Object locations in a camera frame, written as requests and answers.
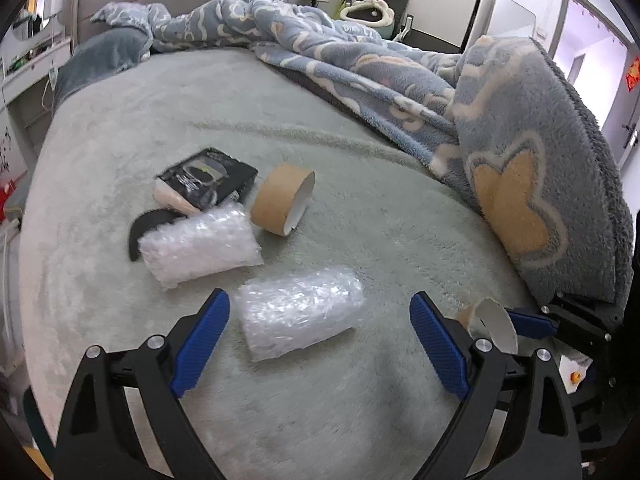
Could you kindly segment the grey green bed sheet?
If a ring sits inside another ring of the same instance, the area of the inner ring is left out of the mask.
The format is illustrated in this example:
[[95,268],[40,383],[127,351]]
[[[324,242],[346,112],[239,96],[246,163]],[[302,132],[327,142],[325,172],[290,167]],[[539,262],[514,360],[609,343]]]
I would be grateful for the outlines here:
[[[128,256],[130,226],[155,207],[155,177],[216,148],[261,177],[290,164],[316,183],[288,236],[256,226],[202,249],[202,278],[166,288]],[[409,322],[427,292],[446,315],[491,298],[533,298],[484,219],[415,158],[254,53],[155,55],[60,104],[28,192],[20,245],[26,362],[47,430],[61,420],[86,349],[136,348],[221,288],[343,268],[363,289],[353,330],[270,361],[232,318],[182,405],[230,479],[408,479],[456,399]]]

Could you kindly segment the black curved rubber piece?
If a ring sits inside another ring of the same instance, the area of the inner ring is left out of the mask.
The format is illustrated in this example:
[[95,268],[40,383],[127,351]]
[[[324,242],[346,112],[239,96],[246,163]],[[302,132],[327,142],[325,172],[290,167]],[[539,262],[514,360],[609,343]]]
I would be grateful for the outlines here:
[[131,223],[128,235],[128,256],[132,262],[137,261],[140,256],[139,242],[147,232],[156,230],[164,224],[173,224],[177,220],[186,218],[185,214],[172,209],[152,209],[140,214]]

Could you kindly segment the tall cardboard tape core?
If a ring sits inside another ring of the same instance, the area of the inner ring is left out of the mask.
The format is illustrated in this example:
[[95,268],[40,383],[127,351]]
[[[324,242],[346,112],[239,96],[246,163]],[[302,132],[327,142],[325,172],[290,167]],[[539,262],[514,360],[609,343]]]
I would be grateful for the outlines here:
[[312,170],[291,164],[277,166],[259,188],[250,220],[271,234],[288,237],[302,220],[315,184]]

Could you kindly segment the black foil packet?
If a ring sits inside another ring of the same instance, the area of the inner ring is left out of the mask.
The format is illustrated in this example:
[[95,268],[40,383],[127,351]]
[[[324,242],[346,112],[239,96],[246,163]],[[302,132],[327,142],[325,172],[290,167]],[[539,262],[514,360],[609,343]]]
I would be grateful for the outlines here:
[[152,196],[160,206],[188,216],[226,200],[242,200],[257,175],[258,170],[246,162],[204,148],[158,174]]

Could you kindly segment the blue patterned fleece blanket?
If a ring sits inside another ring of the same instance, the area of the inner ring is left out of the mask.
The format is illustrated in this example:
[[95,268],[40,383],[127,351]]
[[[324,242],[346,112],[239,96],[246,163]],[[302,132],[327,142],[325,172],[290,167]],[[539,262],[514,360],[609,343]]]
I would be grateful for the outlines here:
[[94,19],[161,51],[247,47],[412,155],[481,214],[540,304],[623,307],[634,222],[597,119],[530,38],[484,36],[461,54],[383,39],[283,0],[209,0],[172,15],[110,2]]

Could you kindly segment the red box on floor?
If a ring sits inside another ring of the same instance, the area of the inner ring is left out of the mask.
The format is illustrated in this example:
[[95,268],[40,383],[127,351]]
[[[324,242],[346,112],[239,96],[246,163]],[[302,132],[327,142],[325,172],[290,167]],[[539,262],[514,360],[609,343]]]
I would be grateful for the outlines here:
[[4,221],[6,214],[4,213],[4,206],[6,201],[12,196],[15,191],[15,182],[13,180],[6,181],[0,186],[0,222]]

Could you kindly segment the blue grey pillow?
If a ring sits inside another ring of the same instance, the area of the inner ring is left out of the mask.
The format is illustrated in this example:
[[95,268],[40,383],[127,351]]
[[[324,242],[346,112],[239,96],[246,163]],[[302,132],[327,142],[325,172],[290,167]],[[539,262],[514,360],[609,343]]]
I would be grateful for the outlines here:
[[111,28],[83,42],[58,70],[53,111],[90,84],[138,66],[151,46],[151,39],[132,27]]

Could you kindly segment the white dressing table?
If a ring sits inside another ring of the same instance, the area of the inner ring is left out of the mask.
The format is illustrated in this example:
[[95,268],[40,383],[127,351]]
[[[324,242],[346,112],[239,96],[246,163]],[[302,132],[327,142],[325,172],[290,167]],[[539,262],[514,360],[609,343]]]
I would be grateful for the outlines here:
[[53,81],[72,53],[70,38],[1,81],[1,181],[20,180],[35,167],[52,120]]

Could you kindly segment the cream cat bed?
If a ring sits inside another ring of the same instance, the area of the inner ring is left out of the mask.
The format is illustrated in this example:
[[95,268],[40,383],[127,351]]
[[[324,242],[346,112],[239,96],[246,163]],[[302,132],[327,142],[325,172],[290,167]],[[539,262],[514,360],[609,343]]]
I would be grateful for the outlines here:
[[384,0],[358,0],[345,6],[338,16],[343,21],[371,28],[392,27],[395,24],[395,11]]

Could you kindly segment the round vanity mirror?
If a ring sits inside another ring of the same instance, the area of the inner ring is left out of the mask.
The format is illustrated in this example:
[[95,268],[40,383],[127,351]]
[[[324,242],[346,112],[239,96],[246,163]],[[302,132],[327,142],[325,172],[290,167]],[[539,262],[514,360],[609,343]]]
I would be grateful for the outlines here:
[[46,0],[26,0],[24,6],[18,11],[17,18],[11,28],[11,32],[17,40],[26,41],[47,26],[51,18],[44,16],[45,5]]

